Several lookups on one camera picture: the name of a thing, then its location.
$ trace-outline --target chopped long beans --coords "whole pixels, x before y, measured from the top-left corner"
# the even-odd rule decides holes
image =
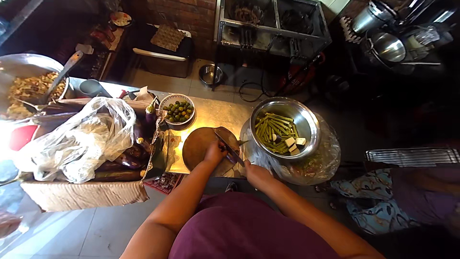
[[[285,140],[290,137],[299,138],[294,120],[269,112],[264,115],[265,117],[258,118],[255,125],[257,138],[268,150],[278,154],[289,154]]]

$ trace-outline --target knife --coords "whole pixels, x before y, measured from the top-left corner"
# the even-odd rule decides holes
[[[244,167],[244,162],[240,158],[240,156],[230,147],[229,144],[227,144],[227,142],[225,142],[225,140],[221,136],[219,136],[216,130],[214,130],[214,133],[216,134],[217,138],[219,138],[219,140],[225,145],[225,149],[227,149],[227,151],[229,152],[229,155],[233,157],[233,159],[236,159],[236,161],[240,163],[242,167]]]

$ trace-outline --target cardboard box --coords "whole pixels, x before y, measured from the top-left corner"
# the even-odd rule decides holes
[[[72,103],[72,100],[75,100],[75,103],[89,101],[89,99],[67,99],[65,102]],[[128,102],[131,107],[135,106],[133,108],[135,108],[136,112],[142,111],[139,103],[136,103],[136,105],[131,103]],[[155,142],[158,136],[160,119],[159,116],[156,122],[157,132],[155,132],[152,142]],[[34,133],[33,139],[46,133],[48,132],[39,126]],[[38,204],[42,211],[62,212],[144,202],[149,199],[143,185],[144,177],[142,180],[135,182],[85,182],[79,184],[25,181],[21,183],[21,187]]]

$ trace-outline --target metal counter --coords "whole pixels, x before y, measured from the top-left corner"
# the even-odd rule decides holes
[[[85,79],[71,77],[70,83],[73,86],[77,86],[84,80]],[[137,87],[130,87],[107,82],[100,83],[104,87],[104,89],[113,97],[120,96],[122,90],[130,92],[139,90],[139,88]],[[153,90],[149,90],[149,92],[157,95],[160,100],[162,100],[164,97],[170,94],[167,92]],[[165,146],[169,145],[168,139],[171,139],[171,137],[174,138],[174,141],[180,140],[178,143],[175,143],[173,145],[173,150],[168,151],[166,169],[168,172],[171,173],[190,173],[187,167],[185,167],[184,160],[182,159],[182,146],[184,145],[184,141],[187,139],[187,137],[190,135],[192,131],[201,127],[216,128],[222,126],[230,130],[239,140],[241,137],[240,133],[242,132],[241,129],[244,128],[243,125],[247,122],[249,117],[251,117],[251,113],[253,111],[253,107],[251,106],[234,104],[218,100],[202,99],[198,97],[189,97],[195,104],[195,115],[193,120],[186,125],[169,125],[170,129],[167,133],[165,133]],[[236,164],[232,170],[230,170],[223,176],[239,177],[238,171],[236,170],[240,171],[238,164]]]

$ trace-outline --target electric cord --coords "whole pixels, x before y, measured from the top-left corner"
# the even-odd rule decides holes
[[[238,93],[240,94],[240,97],[243,101],[245,102],[255,102],[257,100],[259,100],[260,97],[262,97],[262,95],[266,95],[268,97],[273,97],[272,95],[268,94],[267,91],[265,90],[264,88],[264,73],[265,73],[265,70],[262,69],[262,76],[260,77],[260,83],[256,83],[256,82],[244,82],[241,84],[240,86],[240,89],[238,90]],[[260,86],[260,89],[262,90],[262,93],[254,100],[246,100],[243,98],[243,95],[241,93],[241,90],[243,89],[243,87],[245,87],[246,85],[249,85],[249,84],[254,84],[254,85],[258,85]]]

